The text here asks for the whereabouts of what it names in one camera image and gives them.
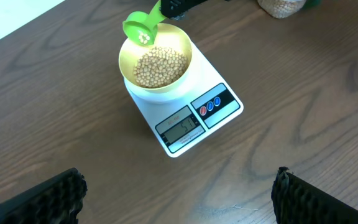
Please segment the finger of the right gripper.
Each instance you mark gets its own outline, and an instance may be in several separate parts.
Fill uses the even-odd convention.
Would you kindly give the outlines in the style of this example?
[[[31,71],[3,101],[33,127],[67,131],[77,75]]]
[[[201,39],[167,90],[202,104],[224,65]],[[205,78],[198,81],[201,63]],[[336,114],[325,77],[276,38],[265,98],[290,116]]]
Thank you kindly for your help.
[[[205,1],[207,0],[161,0],[160,11],[165,17],[174,19]]]

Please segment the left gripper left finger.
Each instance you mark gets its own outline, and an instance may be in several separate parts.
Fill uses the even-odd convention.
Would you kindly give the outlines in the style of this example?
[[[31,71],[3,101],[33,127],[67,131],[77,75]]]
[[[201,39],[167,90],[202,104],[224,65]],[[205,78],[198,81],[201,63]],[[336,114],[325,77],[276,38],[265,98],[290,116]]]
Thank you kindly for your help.
[[[86,193],[84,176],[68,169],[0,203],[0,224],[77,224]]]

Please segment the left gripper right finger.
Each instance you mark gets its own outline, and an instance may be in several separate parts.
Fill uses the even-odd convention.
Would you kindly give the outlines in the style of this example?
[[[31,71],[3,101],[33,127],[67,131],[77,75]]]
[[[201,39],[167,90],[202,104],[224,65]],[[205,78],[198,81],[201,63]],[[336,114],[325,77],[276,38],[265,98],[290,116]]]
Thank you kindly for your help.
[[[358,224],[358,210],[279,167],[271,199],[278,224]]]

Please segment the green plastic measuring scoop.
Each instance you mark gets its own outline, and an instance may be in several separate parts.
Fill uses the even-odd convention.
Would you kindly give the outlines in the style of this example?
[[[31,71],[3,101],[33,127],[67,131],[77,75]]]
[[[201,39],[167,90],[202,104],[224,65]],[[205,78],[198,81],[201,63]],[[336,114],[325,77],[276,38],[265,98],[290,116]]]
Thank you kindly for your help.
[[[135,11],[128,15],[122,23],[122,29],[127,38],[139,45],[153,45],[158,32],[158,24],[166,19],[160,12],[161,1],[157,1],[147,14]]]

